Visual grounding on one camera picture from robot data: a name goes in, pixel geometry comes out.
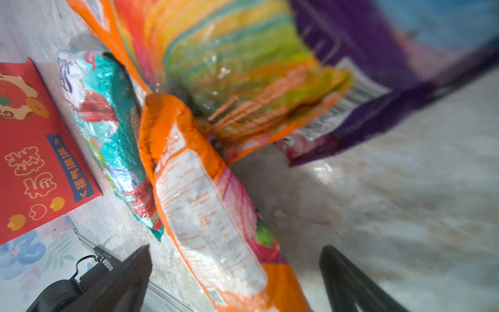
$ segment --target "marble surface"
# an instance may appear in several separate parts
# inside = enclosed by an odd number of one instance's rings
[[[3,0],[0,61],[31,57],[104,196],[70,213],[80,233],[125,258],[151,245],[152,281],[214,307],[171,240],[158,243],[116,199],[59,86],[62,48],[104,49],[65,0]],[[236,163],[316,312],[330,311],[318,256],[335,245],[413,312],[499,311],[499,70],[388,134],[298,168],[268,146]]]

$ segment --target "black device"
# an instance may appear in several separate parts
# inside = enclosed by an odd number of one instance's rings
[[[26,312],[138,312],[152,271],[149,246],[140,247],[123,262],[101,246],[94,252],[97,256],[77,262],[69,280],[45,288]],[[76,281],[78,263],[90,257],[97,264]]]
[[[333,246],[319,260],[329,303],[334,312],[408,312]]]

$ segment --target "teal snack bag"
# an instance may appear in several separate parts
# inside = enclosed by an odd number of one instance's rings
[[[164,229],[137,148],[140,117],[133,88],[112,58],[95,51],[59,51],[64,97],[93,158],[116,196],[160,240]]]

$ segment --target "purple snack bag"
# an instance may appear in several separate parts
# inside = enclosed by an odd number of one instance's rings
[[[355,77],[336,105],[276,143],[290,166],[390,129],[498,60],[496,0],[290,2],[299,34],[317,58]]]

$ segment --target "orange snack bag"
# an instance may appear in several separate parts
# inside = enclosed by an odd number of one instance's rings
[[[219,311],[311,311],[277,240],[188,107],[149,95],[139,150],[165,229]]]

